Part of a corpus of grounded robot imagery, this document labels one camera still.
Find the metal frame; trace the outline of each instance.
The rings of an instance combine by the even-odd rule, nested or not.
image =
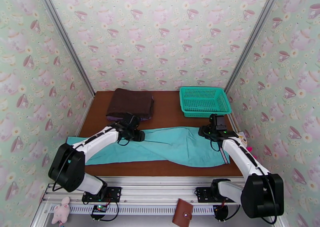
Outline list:
[[[71,56],[73,62],[75,63],[78,72],[80,73],[81,77],[84,80],[84,83],[86,84],[90,94],[92,96],[94,96],[96,94],[93,86],[90,83],[90,80],[86,74],[85,69],[83,68],[83,66],[81,65],[81,62],[79,60],[79,57],[73,47],[73,43],[71,42],[71,40],[69,39],[68,33],[65,30],[63,23],[60,20],[60,17],[58,15],[57,9],[55,8],[52,0],[42,0],[44,6],[45,6],[45,10],[49,16],[49,18],[51,19],[51,21],[53,22],[60,38],[62,39],[62,43],[63,45],[66,47],[67,51],[69,52],[69,55]]]
[[[246,46],[244,47],[242,54],[239,57],[239,60],[237,62],[236,67],[234,68],[231,77],[229,78],[229,81],[224,89],[224,91],[226,92],[226,94],[229,93],[229,91],[231,90],[233,83],[235,82],[237,76],[239,75],[250,51],[253,48],[253,45],[255,43],[255,41],[258,39],[259,34],[262,31],[263,26],[265,25],[268,17],[271,14],[271,11],[275,5],[277,0],[266,0],[266,3],[262,9],[262,12],[260,13],[260,16],[258,17],[258,20],[256,22],[256,25],[254,26],[251,35],[246,43]]]
[[[213,215],[212,205],[221,203],[198,203],[194,191],[197,187],[209,187],[213,179],[219,178],[222,177],[101,177],[108,186],[122,187],[119,215],[148,215],[150,211],[154,211],[153,215],[173,215],[179,198],[194,206],[194,215]],[[241,186],[244,185],[243,177],[226,178]],[[68,193],[64,189],[53,192],[52,186],[48,185],[31,227],[44,226],[48,215],[52,213],[53,206],[60,204],[66,196],[70,197],[70,206],[75,214],[87,214],[90,205],[101,204],[96,202],[83,205],[83,192]],[[107,214],[114,215],[115,209],[113,207]]]

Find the black mounting plate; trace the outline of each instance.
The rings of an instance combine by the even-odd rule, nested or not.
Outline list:
[[[226,203],[234,203],[233,200],[226,197],[214,197],[210,187],[197,187],[195,194],[198,203],[222,203],[223,200],[225,200]]]
[[[92,195],[88,192],[83,193],[82,202],[91,203],[91,202],[102,202],[102,203],[115,203],[120,202],[121,196],[121,187],[107,187],[106,196],[103,199],[98,199],[96,195]]]

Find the folded towel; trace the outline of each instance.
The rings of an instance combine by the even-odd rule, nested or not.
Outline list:
[[[210,141],[198,135],[198,127],[173,127],[143,130],[146,134],[142,142],[129,142],[126,146],[112,143],[93,155],[86,165],[100,165],[121,162],[168,160],[191,167],[213,167],[230,163],[221,152],[210,147]],[[80,137],[68,137],[72,145],[84,140]]]
[[[123,118],[131,113],[141,119],[150,119],[153,115],[154,100],[148,91],[129,91],[117,88],[111,98],[107,111],[107,118]]]

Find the wall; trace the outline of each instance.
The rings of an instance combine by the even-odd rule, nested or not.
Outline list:
[[[0,5],[0,226],[28,226],[90,94],[40,0]]]
[[[225,87],[266,0],[53,0],[95,90]]]
[[[320,226],[320,1],[278,0],[228,94],[290,226]]]

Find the pink plush toy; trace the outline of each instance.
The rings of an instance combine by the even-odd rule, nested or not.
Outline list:
[[[251,152],[251,151],[252,151],[252,147],[247,147],[247,150],[248,150],[249,152]]]
[[[56,205],[54,207],[54,214],[51,223],[55,224],[57,222],[64,224],[68,220],[68,215],[70,213],[70,207],[69,207],[70,198],[65,197],[61,201],[61,205]]]

